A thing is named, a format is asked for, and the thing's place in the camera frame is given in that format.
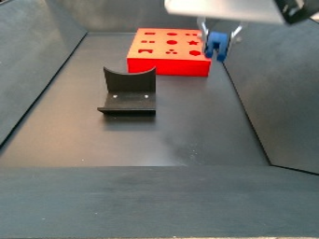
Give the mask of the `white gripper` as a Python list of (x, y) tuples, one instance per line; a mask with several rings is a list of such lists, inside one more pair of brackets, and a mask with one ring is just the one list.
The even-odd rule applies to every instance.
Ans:
[(242, 21), (231, 31), (231, 44), (242, 40), (241, 33), (249, 26), (247, 21), (285, 23), (274, 0), (165, 0), (165, 7), (170, 14), (198, 17), (198, 37), (203, 47), (210, 34), (206, 18)]

